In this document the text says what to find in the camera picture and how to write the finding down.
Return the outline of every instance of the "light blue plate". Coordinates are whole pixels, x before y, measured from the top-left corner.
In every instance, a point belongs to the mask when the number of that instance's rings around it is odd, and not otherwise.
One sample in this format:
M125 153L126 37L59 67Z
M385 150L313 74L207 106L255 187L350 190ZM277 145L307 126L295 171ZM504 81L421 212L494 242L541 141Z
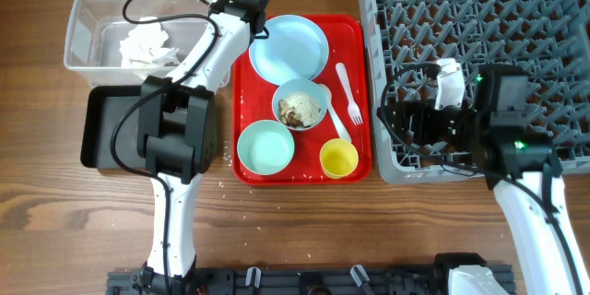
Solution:
M271 120L257 121L242 131L238 139L238 157L248 171L271 175L285 169L295 153L295 141L289 129Z
M275 94L273 95L273 114L277 118L277 121L280 122L280 101L284 100L285 98L287 98L289 94L294 92L305 92L309 94L312 98L314 98L315 101L317 101L318 105L320 106L320 119L317 123L307 128L293 128L287 126L286 124L285 126L288 129L294 131L305 131L314 128L324 119L325 111L327 111L328 109L328 102L322 88L320 88L320 86L318 86L317 84L313 83L311 80L292 79L289 82L286 82L282 84L280 87L278 87L277 91L275 91Z
M270 37L250 46L250 61L260 77L279 86L292 79L312 80L320 75L330 54L320 27L294 15L271 18L265 26Z

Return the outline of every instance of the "white plastic fork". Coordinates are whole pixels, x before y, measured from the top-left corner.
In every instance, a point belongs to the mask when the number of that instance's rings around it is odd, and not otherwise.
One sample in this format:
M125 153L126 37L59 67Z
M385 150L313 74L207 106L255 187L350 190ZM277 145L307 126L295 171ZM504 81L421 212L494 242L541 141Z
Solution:
M360 116L360 109L359 105L354 101L352 98L352 90L350 90L350 82L348 81L348 73L347 68L342 63L336 64L336 72L338 73L338 78L340 78L340 83L342 83L342 88L344 88L344 92L347 94L348 98L348 115L352 120L352 123L355 125L362 124L362 116Z

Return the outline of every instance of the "wooden table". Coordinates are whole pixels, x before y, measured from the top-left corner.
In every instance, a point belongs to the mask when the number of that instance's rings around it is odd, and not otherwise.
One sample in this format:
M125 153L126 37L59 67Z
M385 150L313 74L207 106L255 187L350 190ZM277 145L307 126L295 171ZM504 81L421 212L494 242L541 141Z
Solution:
M107 272L140 266L150 250L149 182L79 162L90 87L62 61L73 1L0 0L0 294L101 294ZM358 18L358 0L272 0L268 14L284 13ZM481 180L387 185L375 169L356 185L239 183L221 158L231 99L230 88L218 95L219 158L198 191L198 266L388 266L477 252L515 265L522 280L505 218ZM590 178L566 183L588 257Z

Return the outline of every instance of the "black tray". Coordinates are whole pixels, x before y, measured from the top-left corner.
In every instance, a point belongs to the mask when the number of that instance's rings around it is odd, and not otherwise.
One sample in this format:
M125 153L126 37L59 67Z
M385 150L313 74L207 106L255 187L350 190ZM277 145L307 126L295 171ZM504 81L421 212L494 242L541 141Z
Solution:
M88 96L86 124L82 138L80 161L89 168L118 169L111 157L111 135L124 113L139 100L141 86L97 87ZM117 137L117 155L134 169L146 162L137 155L137 115L134 112L124 123Z

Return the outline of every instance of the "gray dish rack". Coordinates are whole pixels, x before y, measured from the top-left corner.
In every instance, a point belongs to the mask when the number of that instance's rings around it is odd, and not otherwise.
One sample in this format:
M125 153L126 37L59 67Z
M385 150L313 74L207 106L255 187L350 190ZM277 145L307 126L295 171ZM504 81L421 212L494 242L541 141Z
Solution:
M478 66L518 65L530 75L529 130L553 138L564 173L590 172L590 0L359 0L372 76L372 124L382 178L391 184L464 180L392 142L376 116L392 74L453 57L472 102ZM389 98L434 98L421 71L401 77ZM422 147L440 155L446 144ZM449 159L471 164L467 152Z

